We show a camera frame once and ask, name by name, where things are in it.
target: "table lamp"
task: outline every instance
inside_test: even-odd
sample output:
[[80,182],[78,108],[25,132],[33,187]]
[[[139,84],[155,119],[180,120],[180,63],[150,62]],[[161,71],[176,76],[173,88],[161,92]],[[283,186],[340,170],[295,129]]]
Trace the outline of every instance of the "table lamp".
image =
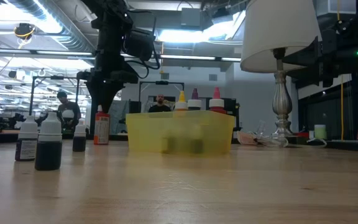
[[276,136],[292,136],[288,114],[292,102],[286,87],[286,71],[301,68],[282,62],[321,37],[312,0],[251,0],[247,5],[241,70],[274,73],[277,114]]

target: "person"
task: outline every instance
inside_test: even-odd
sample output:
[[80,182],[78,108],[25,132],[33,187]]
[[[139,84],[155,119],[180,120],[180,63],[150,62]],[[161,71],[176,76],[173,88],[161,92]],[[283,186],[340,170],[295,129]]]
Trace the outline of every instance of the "person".
[[154,112],[169,112],[171,111],[171,109],[169,108],[169,106],[165,106],[164,105],[164,95],[159,94],[156,97],[157,100],[157,104],[150,107],[149,109],[149,113],[154,113]]
[[76,126],[78,121],[81,118],[81,110],[78,104],[71,102],[67,99],[67,94],[63,91],[57,93],[57,98],[61,102],[61,105],[57,108],[58,111],[62,112],[63,117],[65,118],[66,114],[71,115],[73,118],[68,122],[69,126]]

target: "translucent plastic bin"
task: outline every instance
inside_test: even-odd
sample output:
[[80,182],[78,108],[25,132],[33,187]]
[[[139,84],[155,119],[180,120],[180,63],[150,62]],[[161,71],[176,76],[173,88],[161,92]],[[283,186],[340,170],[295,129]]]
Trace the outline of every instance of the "translucent plastic bin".
[[167,154],[225,154],[234,117],[212,111],[127,114],[129,150]]

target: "workbench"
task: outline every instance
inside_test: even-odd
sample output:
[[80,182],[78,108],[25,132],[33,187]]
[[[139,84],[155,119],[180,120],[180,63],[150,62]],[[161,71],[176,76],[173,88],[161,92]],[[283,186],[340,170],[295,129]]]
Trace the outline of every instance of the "workbench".
[[0,223],[358,223],[358,152],[233,145],[202,158],[71,144],[50,172],[0,144]]

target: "silver lamp base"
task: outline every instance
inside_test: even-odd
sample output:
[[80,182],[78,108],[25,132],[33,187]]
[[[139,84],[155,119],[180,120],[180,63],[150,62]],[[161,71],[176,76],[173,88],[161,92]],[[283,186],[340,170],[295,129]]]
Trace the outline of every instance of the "silver lamp base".
[[278,137],[293,136],[290,129],[291,121],[288,121],[288,114],[292,111],[292,101],[286,86],[286,76],[287,75],[283,70],[278,70],[274,74],[274,77],[276,78],[276,92],[273,100],[273,111],[277,114],[278,121],[275,123],[277,130],[273,136]]

